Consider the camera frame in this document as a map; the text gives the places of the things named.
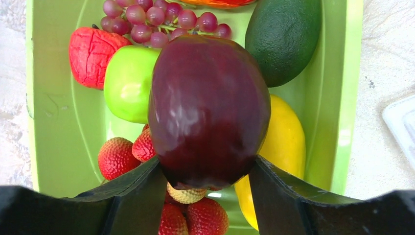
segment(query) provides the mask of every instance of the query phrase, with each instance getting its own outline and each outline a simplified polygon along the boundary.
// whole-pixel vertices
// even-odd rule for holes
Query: white countertop
[[[381,116],[390,103],[415,94],[414,15],[414,0],[365,0],[347,196],[415,189],[415,170]],[[0,185],[31,187],[24,29],[25,0],[0,0]]]

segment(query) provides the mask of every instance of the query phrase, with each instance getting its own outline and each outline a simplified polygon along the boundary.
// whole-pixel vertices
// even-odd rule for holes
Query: green plastic tray
[[[77,84],[70,72],[68,43],[80,26],[99,24],[103,0],[27,1],[27,100],[34,189],[72,197],[102,181],[96,156],[105,140],[134,141],[142,125],[114,117],[102,91]],[[235,41],[255,5],[212,10],[228,23]],[[305,179],[343,194],[354,126],[360,67],[363,1],[323,0],[323,27],[308,67],[288,84],[270,89],[295,110],[307,144]],[[211,194],[228,212],[228,234],[252,235],[233,188]]]

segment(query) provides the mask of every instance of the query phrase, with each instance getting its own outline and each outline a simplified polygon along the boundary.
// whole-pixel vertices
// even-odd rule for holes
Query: red grape
[[[148,40],[147,42],[143,43],[144,47],[151,47],[151,42]]]
[[[176,28],[175,30],[173,30],[173,32],[171,32],[171,40],[184,34],[189,34],[189,32],[183,28]]]
[[[143,8],[137,4],[127,7],[125,16],[132,24],[142,24],[145,22],[145,12]]]
[[[151,27],[151,29],[152,29],[152,32],[154,33],[154,32],[158,32],[159,31],[159,28],[158,27]]]
[[[213,34],[219,38],[231,39],[232,30],[231,27],[229,27],[229,25],[221,23],[220,25],[218,25]]]
[[[114,0],[105,0],[102,4],[102,10],[104,11],[105,15],[115,18],[122,14],[123,9],[120,5],[118,5]]]
[[[166,7],[166,19],[173,23],[173,21],[179,16],[179,13],[183,10],[183,7],[176,2],[171,2]]]
[[[111,30],[113,33],[116,33],[122,36],[124,34],[127,34],[131,30],[130,27],[131,26],[128,23],[128,21],[123,20],[121,17],[117,17],[112,20]]]
[[[150,42],[152,48],[162,48],[168,43],[168,37],[162,32],[154,32],[151,34]]]
[[[102,30],[112,33],[113,32],[112,27],[113,27],[113,19],[109,16],[104,16],[101,19]]]
[[[183,9],[179,13],[179,26],[186,30],[191,30],[196,25],[196,15],[192,10]]]
[[[193,29],[193,31],[199,31],[199,18],[200,17],[198,17],[197,19],[196,19],[196,25],[195,25],[195,27],[194,27],[194,29]]]
[[[161,8],[163,12],[166,11],[168,3],[165,0],[155,0],[153,6]]]
[[[148,9],[146,16],[150,24],[154,26],[159,26],[162,24],[165,17],[163,10],[155,6],[152,6],[150,9]]]
[[[152,29],[145,25],[145,24],[139,24],[135,25],[133,29],[131,29],[131,39],[133,39],[136,43],[145,43],[150,40],[150,36],[152,33]]]
[[[145,12],[153,6],[153,0],[136,0],[137,5],[140,5]]]
[[[218,19],[211,12],[203,13],[197,20],[200,31],[212,33],[218,27]]]
[[[116,0],[116,2],[122,7],[128,7],[136,3],[135,0]]]

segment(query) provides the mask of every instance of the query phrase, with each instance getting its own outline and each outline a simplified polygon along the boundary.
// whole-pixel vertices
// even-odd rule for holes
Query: avocado
[[[322,26],[321,0],[259,0],[245,34],[269,88],[293,80],[310,62]]]

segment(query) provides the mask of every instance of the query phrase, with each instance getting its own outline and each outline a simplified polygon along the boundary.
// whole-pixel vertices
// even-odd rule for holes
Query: strawberry
[[[166,198],[164,199],[164,202],[177,206],[180,209],[180,211],[182,212],[182,214],[186,217],[186,211],[187,211],[188,204],[182,204],[182,203],[174,200],[167,191],[166,191]]]
[[[112,138],[102,145],[98,167],[106,180],[113,180],[141,164],[131,153],[132,147],[133,143],[122,137]]]
[[[69,64],[75,80],[88,88],[104,88],[105,71],[114,53],[132,43],[115,33],[81,27],[69,41]]]
[[[143,130],[141,131],[141,132],[143,132],[143,131],[145,131],[145,130],[147,130],[148,129],[148,124],[145,124],[144,126],[143,126]]]
[[[174,200],[182,204],[191,204],[199,201],[205,196],[206,191],[206,189],[198,188],[177,190],[167,183],[167,192]]]
[[[141,162],[146,162],[152,158],[156,152],[150,138],[150,129],[145,129],[133,144],[132,153]]]
[[[204,197],[187,207],[187,226],[189,235],[224,235],[229,218],[218,202]]]
[[[180,209],[165,203],[161,212],[159,235],[188,235],[186,219]]]

